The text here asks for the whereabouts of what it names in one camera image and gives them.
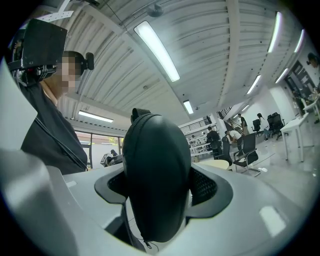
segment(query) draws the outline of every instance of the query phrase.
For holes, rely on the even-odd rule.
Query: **round table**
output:
[[[213,167],[221,168],[224,170],[228,170],[229,168],[229,163],[226,160],[219,160],[219,159],[201,161],[201,162],[198,162],[197,165],[213,166]]]

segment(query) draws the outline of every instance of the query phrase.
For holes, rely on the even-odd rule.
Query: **vr headset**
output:
[[[14,36],[6,55],[9,70],[26,71],[40,82],[56,72],[56,66],[62,62],[64,53],[75,57],[84,70],[94,69],[94,55],[88,52],[85,58],[76,51],[64,51],[67,30],[38,19],[31,19],[27,26]]]

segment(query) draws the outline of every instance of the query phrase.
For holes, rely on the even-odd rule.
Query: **white ceiling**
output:
[[[292,59],[301,27],[285,9],[267,0],[160,0],[164,14],[150,17],[148,0],[100,0],[98,9],[69,4],[72,17],[55,21],[68,29],[66,50],[94,54],[95,68],[86,71],[76,94],[58,108],[75,122],[105,126],[125,133],[132,108],[149,109],[177,125],[248,99],[258,74],[275,80]],[[267,53],[276,11],[283,14],[279,44]],[[171,82],[159,62],[134,32],[148,21],[180,75]],[[194,114],[187,114],[184,100]],[[78,116],[79,110],[114,119],[110,125]]]

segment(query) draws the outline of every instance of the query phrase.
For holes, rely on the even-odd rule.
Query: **corrugated ceiling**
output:
[[[113,31],[112,26],[98,21],[85,9],[80,10],[77,4],[68,7],[75,11],[71,18],[55,22],[68,29],[67,50],[83,55],[94,53],[95,69],[83,74],[76,93],[128,115],[132,108],[149,109],[178,125],[211,113],[217,107],[228,71],[230,37],[233,35],[230,35],[227,2],[158,1],[164,8],[164,14],[157,18],[147,15],[149,3],[148,0],[101,0],[98,9],[124,33],[129,33],[159,72],[155,72],[145,56]],[[283,70],[292,55],[292,47],[297,43],[301,28],[284,10],[281,11],[283,28],[279,45],[272,55],[272,66],[263,69],[277,10],[273,1],[239,0],[239,49],[224,105],[232,106],[245,100],[249,87],[261,70],[268,74],[270,80],[271,76],[276,77]],[[176,66],[180,80],[170,81],[151,51],[134,32],[134,27],[143,21],[148,21],[158,34]],[[188,115],[183,108],[182,102],[186,99],[190,100],[194,109],[198,107],[194,115]],[[66,118],[84,122],[78,111],[88,106],[65,97],[58,108]],[[108,114],[96,108],[91,108],[91,111],[97,112],[94,113],[97,115]],[[118,128],[126,130],[127,125],[119,123]]]

